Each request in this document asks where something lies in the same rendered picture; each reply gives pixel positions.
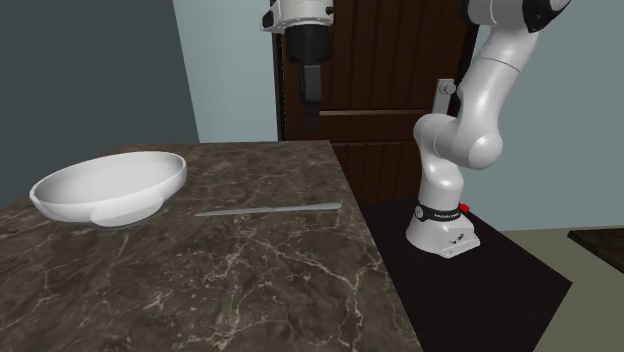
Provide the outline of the white bowl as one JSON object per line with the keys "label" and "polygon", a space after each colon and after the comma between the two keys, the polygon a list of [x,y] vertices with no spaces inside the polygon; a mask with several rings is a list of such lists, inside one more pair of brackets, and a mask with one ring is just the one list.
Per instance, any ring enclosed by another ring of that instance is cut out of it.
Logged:
{"label": "white bowl", "polygon": [[186,179],[187,162],[177,154],[126,152],[56,171],[33,185],[29,198],[52,220],[113,228],[154,215]]}

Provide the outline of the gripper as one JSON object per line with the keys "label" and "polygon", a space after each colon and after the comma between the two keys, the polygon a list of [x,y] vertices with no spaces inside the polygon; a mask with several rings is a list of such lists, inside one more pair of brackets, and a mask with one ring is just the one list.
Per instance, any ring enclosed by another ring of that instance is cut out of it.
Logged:
{"label": "gripper", "polygon": [[300,92],[304,105],[304,120],[307,130],[319,125],[319,111],[322,102],[321,63],[331,58],[333,51],[330,28],[318,24],[291,26],[285,30],[288,59],[301,63]]}

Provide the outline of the dark brown wooden door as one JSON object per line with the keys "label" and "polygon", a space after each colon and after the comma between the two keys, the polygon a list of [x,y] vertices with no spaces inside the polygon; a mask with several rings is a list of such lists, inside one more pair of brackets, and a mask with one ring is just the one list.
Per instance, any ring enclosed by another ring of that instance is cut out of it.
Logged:
{"label": "dark brown wooden door", "polygon": [[334,0],[333,55],[322,66],[319,126],[305,127],[299,67],[274,41],[283,140],[327,140],[360,204],[414,197],[415,122],[441,79],[461,80],[476,41],[461,0]]}

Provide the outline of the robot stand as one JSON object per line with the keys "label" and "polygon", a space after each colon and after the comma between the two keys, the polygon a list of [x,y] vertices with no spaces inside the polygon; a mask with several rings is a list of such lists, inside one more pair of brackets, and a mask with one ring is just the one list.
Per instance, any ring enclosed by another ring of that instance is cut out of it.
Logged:
{"label": "robot stand", "polygon": [[451,259],[405,237],[412,198],[361,212],[424,352],[534,352],[572,283],[474,214],[479,247]]}

